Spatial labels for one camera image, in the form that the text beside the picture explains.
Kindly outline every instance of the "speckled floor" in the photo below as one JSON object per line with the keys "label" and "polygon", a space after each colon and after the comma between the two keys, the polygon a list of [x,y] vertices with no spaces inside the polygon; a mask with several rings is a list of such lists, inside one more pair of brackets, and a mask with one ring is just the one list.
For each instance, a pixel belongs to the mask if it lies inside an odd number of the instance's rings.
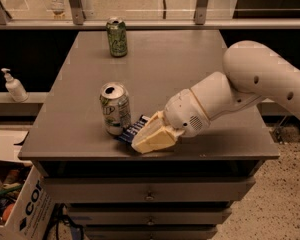
{"label": "speckled floor", "polygon": [[[287,125],[282,138],[286,144],[277,144],[280,158],[261,166],[257,183],[232,205],[232,215],[218,226],[213,240],[300,240],[299,127]],[[48,240],[54,239],[53,232]],[[59,239],[71,239],[68,228],[61,226]]]}

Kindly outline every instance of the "drawer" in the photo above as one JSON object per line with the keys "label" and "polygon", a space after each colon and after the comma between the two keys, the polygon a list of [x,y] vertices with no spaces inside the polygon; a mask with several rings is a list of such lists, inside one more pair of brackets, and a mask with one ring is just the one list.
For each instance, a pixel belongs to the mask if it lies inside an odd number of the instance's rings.
{"label": "drawer", "polygon": [[211,239],[215,227],[88,227],[85,234],[90,240],[204,240]]}
{"label": "drawer", "polygon": [[46,179],[57,203],[239,201],[254,183],[253,177]]}
{"label": "drawer", "polygon": [[99,207],[69,207],[68,215],[80,225],[216,225],[231,214],[229,208],[200,204],[101,204]]}

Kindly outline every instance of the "box of objects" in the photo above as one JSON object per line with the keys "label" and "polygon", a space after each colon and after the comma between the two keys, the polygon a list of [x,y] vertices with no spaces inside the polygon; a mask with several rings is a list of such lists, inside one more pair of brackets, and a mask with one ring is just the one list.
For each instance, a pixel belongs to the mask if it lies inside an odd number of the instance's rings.
{"label": "box of objects", "polygon": [[54,208],[45,191],[44,178],[31,164],[3,160],[0,159],[0,240],[43,239]]}

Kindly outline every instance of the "soap bottle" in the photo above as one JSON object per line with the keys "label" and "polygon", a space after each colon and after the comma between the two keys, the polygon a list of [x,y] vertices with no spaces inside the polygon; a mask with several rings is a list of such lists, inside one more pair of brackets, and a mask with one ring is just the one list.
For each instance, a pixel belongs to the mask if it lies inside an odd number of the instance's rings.
{"label": "soap bottle", "polygon": [[1,71],[4,73],[4,77],[6,79],[6,88],[11,94],[11,97],[16,102],[25,101],[28,98],[28,93],[24,89],[23,85],[18,79],[13,78],[8,72],[10,69],[3,68]]}

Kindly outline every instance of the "glass partition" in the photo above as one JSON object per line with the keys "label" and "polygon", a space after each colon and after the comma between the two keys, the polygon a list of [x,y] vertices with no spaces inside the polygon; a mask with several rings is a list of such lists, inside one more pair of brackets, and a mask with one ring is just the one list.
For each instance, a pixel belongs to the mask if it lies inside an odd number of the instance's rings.
{"label": "glass partition", "polygon": [[[110,17],[125,21],[175,26],[198,25],[195,15],[205,18],[203,27],[231,25],[238,20],[258,20],[266,25],[267,20],[300,19],[300,0],[0,0],[11,15],[11,24],[19,20],[39,21],[44,25],[64,22],[65,25],[104,26]],[[81,12],[84,20],[75,20]]]}

